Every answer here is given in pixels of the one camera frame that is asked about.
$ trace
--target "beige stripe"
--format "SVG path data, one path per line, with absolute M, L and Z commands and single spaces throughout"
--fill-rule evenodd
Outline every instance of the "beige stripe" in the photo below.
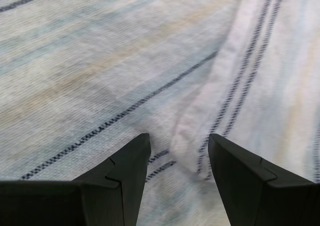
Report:
M 174 7 L 174 11 L 177 11 L 179 6 L 177 6 L 177 2 L 188 2 L 189 0 L 160 0 L 162 4 L 166 5 L 166 8 L 170 8 L 170 6 Z M 114 10 L 117 10 L 121 7 L 128 6 L 127 4 L 123 3 L 117 3 L 114 7 Z M 101 8 L 101 10 L 105 10 L 108 12 L 108 10 L 111 10 L 110 8 Z M 183 17 L 186 15 L 186 12 L 183 12 L 182 15 L 180 15 L 179 12 L 177 15 L 177 12 L 175 15 L 175 18 L 178 19 L 180 17 Z M 89 20 L 88 17 L 83 18 L 83 24 L 86 25 L 86 22 Z M 67 34 L 59 34 L 61 32 L 56 32 L 57 37 L 60 37 L 61 35 L 67 35 Z M 43 46 L 46 44 L 46 41 L 48 41 L 47 37 L 49 37 L 49 40 L 52 40 L 50 36 L 51 34 L 45 34 L 41 36 L 41 40 L 37 39 L 34 40 L 28 45 L 27 47 L 24 47 L 23 43 L 19 45 L 19 49 L 17 48 L 14 51 L 15 56 L 19 56 L 20 53 L 26 53 L 32 49 L 36 49 L 37 46 Z M 125 43 L 120 38 L 114 38 L 111 40 L 111 44 L 114 44 L 114 49 L 116 49 L 119 45 L 123 46 L 125 44 L 129 44 L 130 40 L 127 40 Z M 0 62 L 2 62 L 4 65 L 7 62 L 11 62 L 12 58 L 10 58 L 10 53 L 5 53 L 5 56 L 0 57 Z M 77 65 L 77 62 L 82 62 L 81 58 L 75 58 L 75 55 L 70 55 L 70 50 L 64 50 L 64 47 L 58 47 L 55 50 L 53 50 L 51 53 L 45 53 L 40 58 L 34 59 L 31 62 L 27 63 L 23 67 L 17 67 L 13 68 L 9 73 L 5 73 L 0 78 L 0 111 L 3 110 L 6 106 L 3 104 L 12 105 L 13 102 L 17 100 L 23 100 L 24 98 L 29 97 L 32 94 L 36 94 L 38 90 L 44 89 L 45 87 L 55 84 L 55 82 L 63 81 L 64 79 L 67 79 L 70 77 L 71 74 L 74 73 L 74 67 Z M 23 88 L 17 89 L 17 87 L 12 87 L 13 85 L 24 85 Z
M 140 0 L 121 0 L 113 5 L 109 5 L 108 7 L 101 7 L 99 10 L 92 10 L 90 15 L 87 17 L 78 17 L 77 20 L 70 22 L 66 26 L 62 28 L 56 28 L 49 33 L 46 33 L 44 36 L 35 38 L 34 40 L 28 40 L 24 43 L 21 43 L 19 47 L 16 47 L 14 50 L 11 50 L 4 54 L 4 56 L 0 57 L 1 62 L 5 62 L 8 59 L 12 59 L 13 57 L 17 58 L 21 54 L 29 51 L 30 49 L 35 49 L 36 47 L 43 46 L 49 42 L 54 41 L 56 38 L 61 37 L 61 35 L 67 35 L 76 30 L 76 28 L 81 28 L 88 23 L 89 21 L 93 21 L 101 18 L 102 16 L 117 11 L 121 8 L 124 8 L 130 4 L 133 4 Z
M 150 48 L 174 33 L 179 32 L 181 29 L 212 15 L 216 10 L 231 1 L 232 0 L 213 0 L 199 10 L 191 12 L 188 16 L 163 25 L 155 32 L 132 41 L 128 45 L 125 45 L 123 48 L 114 52 L 112 55 L 109 55 L 107 58 L 92 64 L 82 71 L 74 73 L 64 81 L 58 82 L 51 87 L 45 88 L 44 90 L 32 95 L 31 97 L 17 102 L 14 106 L 7 108 L 0 113 L 2 115 L 0 128 L 3 129 L 4 127 L 18 122 L 32 111 L 45 106 L 58 96 L 70 93 L 71 90 L 80 88 L 86 81 L 96 76 L 100 71 L 116 65 L 128 57 L 136 55 L 142 50 Z
M 15 9 L 14 12 L 6 13 L 5 20 L 1 20 L 0 23 L 1 42 L 40 29 L 53 20 L 69 17 L 75 12 L 94 6 L 93 3 L 103 1 L 106 0 L 34 0 L 18 10 Z
M 298 120 L 298 118 L 299 118 L 299 115 L 301 115 L 302 113 L 304 90 L 308 83 L 310 73 L 316 64 L 316 58 L 319 53 L 319 45 L 320 45 L 320 36 L 316 36 L 314 40 L 310 43 L 307 61 L 302 69 L 301 81 L 299 86 L 297 87 L 294 103 L 289 110 L 286 123 L 284 126 L 283 135 L 277 147 L 276 154 L 274 155 L 273 161 L 276 164 L 281 164 L 283 162 L 286 152 L 288 150 L 288 147 L 291 144 L 291 139 L 295 133 L 295 129 L 297 128 L 297 126 L 299 126 L 300 121 Z

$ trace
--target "white towel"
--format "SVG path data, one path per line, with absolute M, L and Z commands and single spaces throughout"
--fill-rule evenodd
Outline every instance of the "white towel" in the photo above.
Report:
M 320 182 L 319 0 L 0 0 L 0 179 L 72 180 L 140 133 L 139 226 L 230 225 L 218 133 Z

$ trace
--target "striped fabric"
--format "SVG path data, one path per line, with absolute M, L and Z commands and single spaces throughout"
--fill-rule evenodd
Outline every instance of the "striped fabric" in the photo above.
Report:
M 219 133 L 320 182 L 319 0 L 0 0 L 0 179 L 72 180 L 140 133 L 139 226 L 227 226 Z

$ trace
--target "woven fabric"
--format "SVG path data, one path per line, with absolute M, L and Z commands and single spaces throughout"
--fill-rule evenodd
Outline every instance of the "woven fabric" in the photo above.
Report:
M 0 0 L 0 179 L 72 180 L 140 133 L 139 226 L 227 226 L 218 133 L 320 182 L 318 0 Z

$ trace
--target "black plastic part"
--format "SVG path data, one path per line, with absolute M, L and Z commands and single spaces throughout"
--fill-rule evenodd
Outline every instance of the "black plastic part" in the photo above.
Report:
M 231 226 L 319 226 L 319 185 L 218 134 L 208 143 L 213 176 Z
M 135 226 L 151 154 L 140 134 L 73 181 L 0 183 L 0 226 Z

